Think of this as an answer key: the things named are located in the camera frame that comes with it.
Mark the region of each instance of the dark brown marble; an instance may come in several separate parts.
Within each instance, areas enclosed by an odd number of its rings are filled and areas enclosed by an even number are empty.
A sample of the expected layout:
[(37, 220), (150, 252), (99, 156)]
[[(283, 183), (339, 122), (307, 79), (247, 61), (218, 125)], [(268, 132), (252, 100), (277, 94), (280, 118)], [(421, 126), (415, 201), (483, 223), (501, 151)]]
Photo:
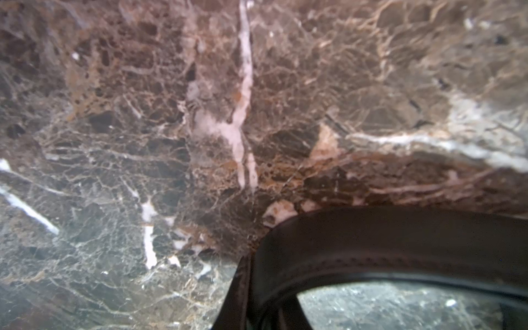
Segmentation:
[(525, 2), (246, 8), (240, 121), (238, 1), (0, 2), (0, 327), (203, 329), (284, 214), (527, 216)]

